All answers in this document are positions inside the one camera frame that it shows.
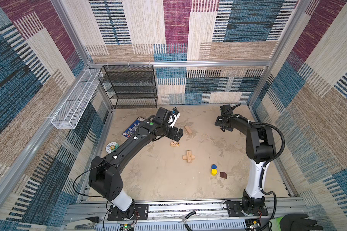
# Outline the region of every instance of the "black wire rack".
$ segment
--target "black wire rack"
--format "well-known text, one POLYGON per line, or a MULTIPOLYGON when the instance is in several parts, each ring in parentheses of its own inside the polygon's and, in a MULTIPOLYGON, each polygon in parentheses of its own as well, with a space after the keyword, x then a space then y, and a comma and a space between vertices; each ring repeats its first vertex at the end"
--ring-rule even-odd
POLYGON ((113 107, 157 108, 152 65, 105 65, 99 78, 113 107))

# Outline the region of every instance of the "yellow cylinder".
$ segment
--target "yellow cylinder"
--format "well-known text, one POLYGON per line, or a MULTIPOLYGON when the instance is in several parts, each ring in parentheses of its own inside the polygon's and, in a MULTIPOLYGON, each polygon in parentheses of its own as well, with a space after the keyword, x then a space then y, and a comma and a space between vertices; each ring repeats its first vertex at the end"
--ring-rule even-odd
POLYGON ((212 169, 211 175, 212 175, 212 176, 215 176, 216 174, 217 174, 217 170, 216 170, 216 169, 212 169))

